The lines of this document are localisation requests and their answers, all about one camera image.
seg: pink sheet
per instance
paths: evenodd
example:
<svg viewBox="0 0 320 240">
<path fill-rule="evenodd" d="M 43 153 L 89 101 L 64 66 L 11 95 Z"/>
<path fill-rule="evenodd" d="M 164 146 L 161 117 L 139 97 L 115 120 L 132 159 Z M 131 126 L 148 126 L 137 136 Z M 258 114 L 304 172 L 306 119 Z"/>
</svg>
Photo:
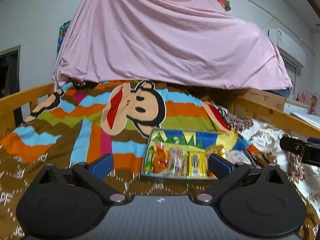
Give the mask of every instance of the pink sheet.
<svg viewBox="0 0 320 240">
<path fill-rule="evenodd" d="M 69 79 L 292 87 L 268 37 L 228 16 L 216 0 L 83 0 L 52 77 L 56 87 Z"/>
</svg>

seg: silver screw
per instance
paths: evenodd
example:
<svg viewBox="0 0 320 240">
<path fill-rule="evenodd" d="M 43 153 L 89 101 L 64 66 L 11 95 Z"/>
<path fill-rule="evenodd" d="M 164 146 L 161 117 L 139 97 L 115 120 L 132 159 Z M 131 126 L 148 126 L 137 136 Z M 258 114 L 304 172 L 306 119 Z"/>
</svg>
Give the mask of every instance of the silver screw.
<svg viewBox="0 0 320 240">
<path fill-rule="evenodd" d="M 210 200 L 212 200 L 212 196 L 206 193 L 201 193 L 197 196 L 197 199 L 201 202 L 209 202 Z"/>
<path fill-rule="evenodd" d="M 113 201 L 113 202 L 122 202 L 125 200 L 125 195 L 123 194 L 113 194 L 110 196 L 110 200 Z"/>
</svg>

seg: air conditioner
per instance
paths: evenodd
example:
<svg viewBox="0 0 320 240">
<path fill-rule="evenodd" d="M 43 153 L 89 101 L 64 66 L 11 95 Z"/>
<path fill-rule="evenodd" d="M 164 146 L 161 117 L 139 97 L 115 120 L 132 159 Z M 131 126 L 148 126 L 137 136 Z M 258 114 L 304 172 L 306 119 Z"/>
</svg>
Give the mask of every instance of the air conditioner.
<svg viewBox="0 0 320 240">
<path fill-rule="evenodd" d="M 273 44 L 278 47 L 283 60 L 288 61 L 297 68 L 302 68 L 306 65 L 306 53 L 291 37 L 280 29 L 269 30 L 268 36 Z"/>
</svg>

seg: monkey eye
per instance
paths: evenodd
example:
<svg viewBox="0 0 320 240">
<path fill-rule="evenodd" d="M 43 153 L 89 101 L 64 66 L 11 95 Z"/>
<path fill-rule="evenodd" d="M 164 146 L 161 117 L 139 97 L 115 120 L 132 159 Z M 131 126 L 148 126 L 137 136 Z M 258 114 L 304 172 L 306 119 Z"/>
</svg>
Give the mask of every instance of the monkey eye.
<svg viewBox="0 0 320 240">
<path fill-rule="evenodd" d="M 136 111 L 140 112 L 140 113 L 145 113 L 146 112 L 146 110 L 144 108 L 142 108 L 142 107 L 136 107 Z"/>
</svg>

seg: box of snacks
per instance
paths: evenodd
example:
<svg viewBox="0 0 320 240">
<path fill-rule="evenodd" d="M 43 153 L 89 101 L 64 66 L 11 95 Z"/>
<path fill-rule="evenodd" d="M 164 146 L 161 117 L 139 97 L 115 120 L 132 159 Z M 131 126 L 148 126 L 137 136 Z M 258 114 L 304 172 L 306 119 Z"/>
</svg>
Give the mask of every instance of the box of snacks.
<svg viewBox="0 0 320 240">
<path fill-rule="evenodd" d="M 213 183 L 208 169 L 210 154 L 255 167 L 244 143 L 233 132 L 154 129 L 143 158 L 141 178 L 151 182 Z"/>
</svg>

